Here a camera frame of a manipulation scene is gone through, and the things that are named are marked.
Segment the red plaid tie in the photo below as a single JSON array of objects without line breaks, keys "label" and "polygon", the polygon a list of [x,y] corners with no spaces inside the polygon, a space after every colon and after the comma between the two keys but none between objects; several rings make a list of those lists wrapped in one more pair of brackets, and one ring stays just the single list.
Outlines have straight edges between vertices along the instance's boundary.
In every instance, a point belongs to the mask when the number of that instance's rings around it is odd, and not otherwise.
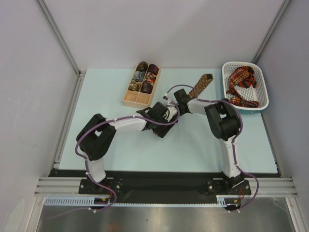
[{"label": "red plaid tie", "polygon": [[234,96],[230,99],[230,102],[235,106],[246,107],[246,108],[258,108],[259,107],[258,101],[246,100],[235,89],[235,86],[239,86],[241,81],[245,79],[249,73],[252,73],[254,75],[254,69],[250,66],[241,66],[236,68],[228,79],[229,89],[226,93],[232,94]]}]

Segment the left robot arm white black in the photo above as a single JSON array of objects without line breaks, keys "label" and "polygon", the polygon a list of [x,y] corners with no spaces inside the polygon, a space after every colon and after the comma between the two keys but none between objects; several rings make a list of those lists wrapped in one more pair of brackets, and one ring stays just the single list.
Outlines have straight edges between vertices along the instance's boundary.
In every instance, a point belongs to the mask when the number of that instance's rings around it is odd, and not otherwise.
[{"label": "left robot arm white black", "polygon": [[106,189],[104,156],[115,136],[132,131],[152,131],[164,138],[177,123],[180,110],[174,102],[164,105],[157,102],[152,108],[138,110],[130,116],[107,120],[101,114],[94,115],[78,134],[75,152],[85,160],[89,187],[95,193]]}]

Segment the brown floral tie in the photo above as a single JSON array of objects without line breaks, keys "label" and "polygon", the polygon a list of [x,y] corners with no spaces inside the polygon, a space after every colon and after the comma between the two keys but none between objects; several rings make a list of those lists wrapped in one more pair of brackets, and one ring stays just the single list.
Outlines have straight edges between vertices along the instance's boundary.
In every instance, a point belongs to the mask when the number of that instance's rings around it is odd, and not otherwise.
[{"label": "brown floral tie", "polygon": [[212,81],[213,75],[211,73],[203,74],[188,96],[190,98],[197,98]]}]

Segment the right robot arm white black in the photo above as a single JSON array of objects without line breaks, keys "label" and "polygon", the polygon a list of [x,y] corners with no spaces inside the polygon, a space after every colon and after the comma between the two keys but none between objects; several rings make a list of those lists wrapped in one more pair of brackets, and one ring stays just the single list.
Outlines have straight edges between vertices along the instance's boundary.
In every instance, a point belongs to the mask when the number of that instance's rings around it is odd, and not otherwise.
[{"label": "right robot arm white black", "polygon": [[242,120],[227,99],[218,101],[189,97],[184,89],[174,93],[181,114],[201,114],[207,117],[210,130],[219,139],[223,155],[224,177],[221,180],[208,180],[209,195],[218,193],[234,194],[244,182],[244,176],[237,163],[237,137],[242,130]]}]

